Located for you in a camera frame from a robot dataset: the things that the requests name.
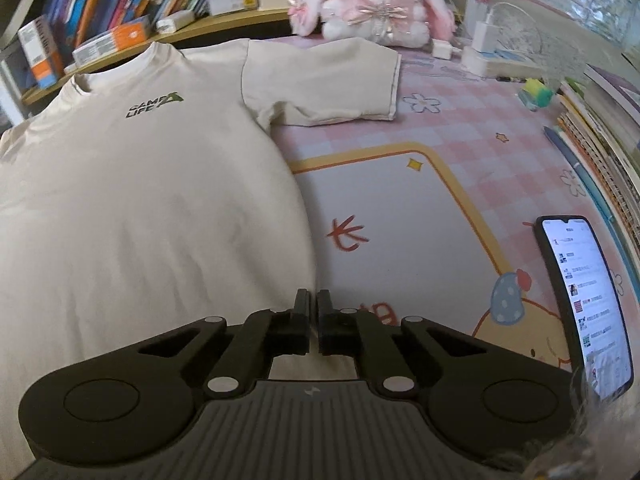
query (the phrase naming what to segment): stuffed bunny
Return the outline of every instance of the stuffed bunny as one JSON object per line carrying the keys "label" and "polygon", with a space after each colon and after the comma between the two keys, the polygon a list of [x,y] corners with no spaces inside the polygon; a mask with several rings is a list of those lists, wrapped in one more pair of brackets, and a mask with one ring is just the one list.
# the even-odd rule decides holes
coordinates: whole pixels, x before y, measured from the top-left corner
{"label": "stuffed bunny", "polygon": [[444,0],[290,0],[292,30],[308,36],[321,17],[328,40],[366,38],[384,45],[421,47],[433,36],[449,41],[453,13]]}

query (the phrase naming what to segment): beige t-shirt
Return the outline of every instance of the beige t-shirt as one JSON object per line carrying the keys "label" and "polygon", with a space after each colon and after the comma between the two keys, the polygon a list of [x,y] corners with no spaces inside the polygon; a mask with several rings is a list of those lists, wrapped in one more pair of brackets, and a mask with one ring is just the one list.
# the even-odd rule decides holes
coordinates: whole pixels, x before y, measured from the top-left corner
{"label": "beige t-shirt", "polygon": [[17,407],[39,377],[314,290],[302,197],[268,129],[391,120],[398,73],[396,52],[359,39],[153,43],[2,137],[0,479],[31,460]]}

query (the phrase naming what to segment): smartphone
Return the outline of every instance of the smartphone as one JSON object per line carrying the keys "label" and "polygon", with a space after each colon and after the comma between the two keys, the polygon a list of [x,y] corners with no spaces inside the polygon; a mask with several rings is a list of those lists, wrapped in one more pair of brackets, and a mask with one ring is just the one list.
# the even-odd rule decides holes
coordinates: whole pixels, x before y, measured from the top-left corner
{"label": "smartphone", "polygon": [[583,216],[541,216],[534,234],[551,279],[574,369],[584,364],[601,399],[634,380],[620,300],[591,225]]}

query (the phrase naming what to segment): gingham pattern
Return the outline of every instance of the gingham pattern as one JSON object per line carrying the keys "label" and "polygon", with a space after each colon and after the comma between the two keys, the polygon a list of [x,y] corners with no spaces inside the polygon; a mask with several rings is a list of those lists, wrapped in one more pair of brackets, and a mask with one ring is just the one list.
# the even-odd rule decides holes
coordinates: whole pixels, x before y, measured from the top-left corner
{"label": "gingham pattern", "polygon": [[[302,47],[318,43],[305,38],[279,41]],[[400,52],[395,120],[276,128],[273,139],[284,157],[302,160],[406,141],[431,146],[478,208],[513,269],[526,270],[532,277],[527,297],[554,312],[558,309],[545,264],[532,229],[524,222],[532,223],[542,215],[584,215],[598,235],[612,272],[622,276],[624,295],[620,299],[627,324],[640,326],[638,304],[608,229],[588,194],[583,194],[580,181],[572,180],[575,173],[564,156],[543,133],[543,126],[556,124],[561,109],[552,105],[530,112],[516,95],[522,85],[483,80],[463,72],[455,62],[433,59],[420,51]],[[506,136],[508,142],[497,139],[497,134]]]}

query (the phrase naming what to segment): red chinese character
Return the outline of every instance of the red chinese character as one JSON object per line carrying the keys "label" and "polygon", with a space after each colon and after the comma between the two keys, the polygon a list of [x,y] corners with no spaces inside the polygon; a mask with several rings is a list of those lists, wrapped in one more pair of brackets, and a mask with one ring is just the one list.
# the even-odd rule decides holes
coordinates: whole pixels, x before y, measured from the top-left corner
{"label": "red chinese character", "polygon": [[[353,221],[354,218],[355,218],[355,215],[351,215],[349,218],[347,218],[340,225],[338,225],[337,219],[334,218],[334,221],[332,222],[334,230],[331,231],[327,235],[327,238],[331,237],[331,238],[334,239],[335,246],[338,247],[338,249],[340,249],[341,251],[348,252],[348,253],[350,253],[351,251],[355,251],[360,246],[360,244],[358,242],[366,243],[366,242],[369,241],[369,239],[365,238],[364,236],[358,236],[358,235],[353,234],[354,231],[359,231],[364,226],[355,225],[355,226],[352,226],[352,227],[347,227],[347,225],[349,225],[351,223],[351,221]],[[350,245],[348,247],[345,247],[342,244],[342,242],[340,241],[340,236],[342,236],[342,235],[347,236],[347,237],[351,238],[352,240],[356,240],[356,243],[354,243],[353,245]]]}
{"label": "red chinese character", "polygon": [[396,313],[388,303],[374,303],[371,307],[366,307],[364,304],[360,305],[360,308],[373,312],[378,319],[385,325],[397,325],[398,318]]}

